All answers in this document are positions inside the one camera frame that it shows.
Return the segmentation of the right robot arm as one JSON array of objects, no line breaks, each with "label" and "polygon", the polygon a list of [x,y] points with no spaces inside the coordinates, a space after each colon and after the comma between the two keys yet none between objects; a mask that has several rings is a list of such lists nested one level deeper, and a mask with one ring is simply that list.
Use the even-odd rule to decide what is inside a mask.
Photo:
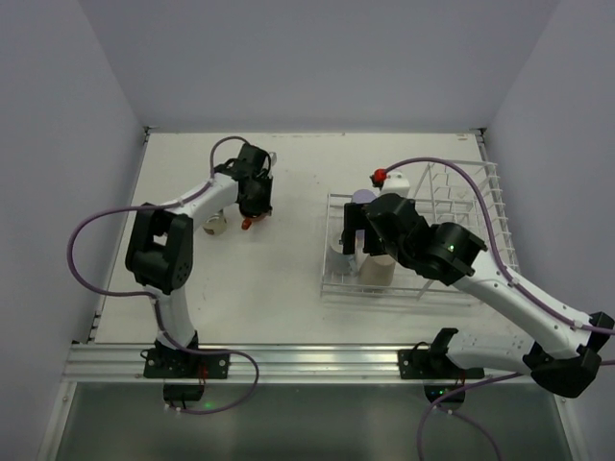
[{"label": "right robot arm", "polygon": [[503,315],[521,333],[489,336],[442,328],[424,350],[405,350],[419,377],[483,376],[493,369],[530,376],[543,389],[576,398],[595,380],[600,351],[614,320],[566,306],[506,268],[478,236],[453,222],[430,224],[412,199],[384,194],[344,206],[342,248],[351,255],[357,232],[368,255],[388,255],[418,276],[466,293]]}]

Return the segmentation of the orange ceramic mug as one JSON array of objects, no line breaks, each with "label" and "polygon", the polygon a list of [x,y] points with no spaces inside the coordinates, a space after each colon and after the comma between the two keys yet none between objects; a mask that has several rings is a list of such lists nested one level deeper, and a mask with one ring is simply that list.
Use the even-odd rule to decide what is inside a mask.
[{"label": "orange ceramic mug", "polygon": [[265,220],[269,216],[270,216],[269,213],[263,213],[263,214],[261,214],[259,216],[254,216],[254,217],[244,216],[243,217],[243,221],[241,222],[241,229],[243,231],[247,231],[255,223],[262,222],[263,220]]}]

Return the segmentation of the lavender plastic cup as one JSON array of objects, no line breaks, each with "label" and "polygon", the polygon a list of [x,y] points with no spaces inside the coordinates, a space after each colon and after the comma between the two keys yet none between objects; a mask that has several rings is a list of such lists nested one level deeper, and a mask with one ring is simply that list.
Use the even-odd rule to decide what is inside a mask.
[{"label": "lavender plastic cup", "polygon": [[[353,193],[350,202],[367,205],[375,199],[376,199],[376,194],[373,191],[368,190],[368,189],[360,189]],[[357,233],[356,241],[362,242],[363,239],[364,239],[364,231],[359,231]]]}]

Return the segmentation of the beige plastic cup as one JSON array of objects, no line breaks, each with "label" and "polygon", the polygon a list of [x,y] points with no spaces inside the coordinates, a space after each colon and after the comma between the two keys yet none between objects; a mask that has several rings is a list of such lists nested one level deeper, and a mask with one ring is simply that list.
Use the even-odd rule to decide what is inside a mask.
[{"label": "beige plastic cup", "polygon": [[389,255],[368,255],[360,266],[358,282],[372,292],[383,292],[393,281],[396,265]]}]

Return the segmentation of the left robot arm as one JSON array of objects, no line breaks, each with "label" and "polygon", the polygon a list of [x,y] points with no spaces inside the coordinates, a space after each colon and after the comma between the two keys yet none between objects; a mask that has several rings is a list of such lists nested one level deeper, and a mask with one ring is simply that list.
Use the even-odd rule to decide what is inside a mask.
[{"label": "left robot arm", "polygon": [[151,299],[159,345],[196,353],[198,334],[185,295],[195,231],[232,205],[238,206],[245,230],[270,216],[275,162],[275,154],[243,141],[238,155],[213,166],[203,184],[173,202],[138,208],[125,265]]}]

